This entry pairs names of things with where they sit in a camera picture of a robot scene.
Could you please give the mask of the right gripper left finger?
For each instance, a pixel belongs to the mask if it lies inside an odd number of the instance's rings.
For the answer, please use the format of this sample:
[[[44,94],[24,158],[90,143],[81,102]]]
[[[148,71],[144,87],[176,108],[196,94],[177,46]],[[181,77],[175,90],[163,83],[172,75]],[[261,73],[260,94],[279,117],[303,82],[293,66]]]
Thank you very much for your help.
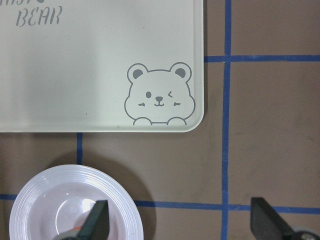
[[[76,238],[78,240],[107,240],[109,233],[109,204],[107,200],[98,200],[77,233]]]

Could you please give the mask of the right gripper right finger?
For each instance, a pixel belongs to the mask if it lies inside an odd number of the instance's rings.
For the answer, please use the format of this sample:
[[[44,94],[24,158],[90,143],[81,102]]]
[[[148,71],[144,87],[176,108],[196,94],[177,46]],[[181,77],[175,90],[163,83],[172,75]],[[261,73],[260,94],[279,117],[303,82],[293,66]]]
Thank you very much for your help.
[[[293,229],[263,197],[250,201],[250,230],[256,240],[290,240]]]

